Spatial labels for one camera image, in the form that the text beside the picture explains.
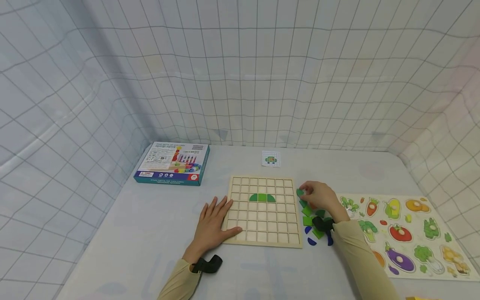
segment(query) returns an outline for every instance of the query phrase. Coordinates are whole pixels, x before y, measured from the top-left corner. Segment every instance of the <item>beige sleeve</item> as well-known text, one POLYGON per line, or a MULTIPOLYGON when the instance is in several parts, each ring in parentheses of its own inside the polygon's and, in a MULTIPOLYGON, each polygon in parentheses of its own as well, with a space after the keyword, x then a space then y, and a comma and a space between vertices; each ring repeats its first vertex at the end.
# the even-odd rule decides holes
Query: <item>beige sleeve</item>
POLYGON ((357 220, 333 224, 334 241, 350 267, 362 299, 400 300, 392 282, 367 245, 357 220))
POLYGON ((201 272, 190 272, 190 264, 183 259, 177 261, 172 274, 157 300, 188 300, 195 292, 201 272))

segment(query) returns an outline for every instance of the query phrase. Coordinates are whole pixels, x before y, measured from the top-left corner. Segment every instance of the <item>white grid wall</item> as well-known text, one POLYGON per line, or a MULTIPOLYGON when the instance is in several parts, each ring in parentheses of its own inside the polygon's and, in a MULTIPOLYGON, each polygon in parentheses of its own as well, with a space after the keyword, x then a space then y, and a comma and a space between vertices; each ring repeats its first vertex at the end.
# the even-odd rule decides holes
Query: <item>white grid wall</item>
POLYGON ((480 271, 480 43, 459 76, 462 92, 400 157, 480 271))
POLYGON ((148 144, 58 0, 0 1, 0 299, 53 299, 148 144))
POLYGON ((480 34, 471 0, 84 3, 111 49, 94 54, 173 141, 399 154, 480 34))
POLYGON ((479 13, 476 0, 0 0, 0 299, 56 297, 154 140, 404 152, 478 260, 479 13))

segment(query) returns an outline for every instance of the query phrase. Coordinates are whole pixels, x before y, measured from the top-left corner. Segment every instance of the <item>toy box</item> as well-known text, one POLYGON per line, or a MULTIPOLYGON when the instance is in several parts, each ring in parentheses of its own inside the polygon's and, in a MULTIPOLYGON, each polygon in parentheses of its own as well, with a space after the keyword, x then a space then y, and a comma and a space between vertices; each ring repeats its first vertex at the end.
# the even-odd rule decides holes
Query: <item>toy box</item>
POLYGON ((210 146, 154 142, 133 176, 140 183, 200 185, 210 146))

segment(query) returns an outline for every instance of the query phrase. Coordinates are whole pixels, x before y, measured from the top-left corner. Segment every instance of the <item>white tabletop surface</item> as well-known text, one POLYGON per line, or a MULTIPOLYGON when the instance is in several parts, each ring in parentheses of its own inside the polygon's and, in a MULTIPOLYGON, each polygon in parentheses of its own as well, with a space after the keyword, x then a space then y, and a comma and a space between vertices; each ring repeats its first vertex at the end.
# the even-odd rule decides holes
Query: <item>white tabletop surface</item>
MULTIPOLYGON (((228 193, 231 175, 328 183, 343 193, 421 195, 400 159, 389 153, 211 146, 200 187, 137 183, 130 177, 72 272, 58 300, 156 300, 192 239, 205 202, 228 193), (261 166, 262 150, 281 168, 261 166)), ((203 275, 199 300, 360 299, 335 247, 303 249, 221 245, 223 264, 203 275)), ((402 297, 478 299, 475 282, 393 279, 402 297)))

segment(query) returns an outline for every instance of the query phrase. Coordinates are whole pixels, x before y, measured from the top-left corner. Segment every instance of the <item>wooden grid board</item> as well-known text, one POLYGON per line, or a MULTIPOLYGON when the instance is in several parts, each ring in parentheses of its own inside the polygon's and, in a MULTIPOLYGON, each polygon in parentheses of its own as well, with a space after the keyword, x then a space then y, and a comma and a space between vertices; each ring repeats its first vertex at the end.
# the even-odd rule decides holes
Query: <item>wooden grid board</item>
POLYGON ((243 231, 225 244, 303 248, 292 179, 232 176, 228 198, 233 205, 222 229, 243 231))

